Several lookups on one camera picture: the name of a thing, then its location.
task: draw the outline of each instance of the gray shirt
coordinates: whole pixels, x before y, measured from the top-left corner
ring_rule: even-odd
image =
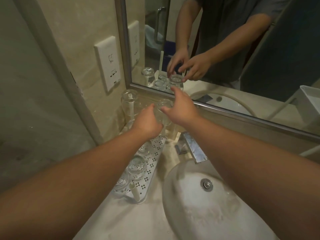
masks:
[[[265,13],[274,20],[290,0],[196,0],[203,9],[196,54],[219,44],[248,18]],[[250,46],[234,56],[213,65],[203,80],[220,83],[238,80]]]

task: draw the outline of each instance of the electrical outlet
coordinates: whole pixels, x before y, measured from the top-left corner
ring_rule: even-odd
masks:
[[[140,59],[139,21],[134,21],[128,26],[131,64],[134,67]]]
[[[109,38],[94,45],[96,57],[98,59],[100,74],[107,91],[120,81],[120,65],[116,37]]]

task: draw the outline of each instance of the chrome faucet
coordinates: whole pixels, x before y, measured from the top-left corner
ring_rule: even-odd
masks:
[[[174,146],[179,155],[190,152],[195,164],[208,160],[198,143],[188,132],[182,132],[177,144]]]

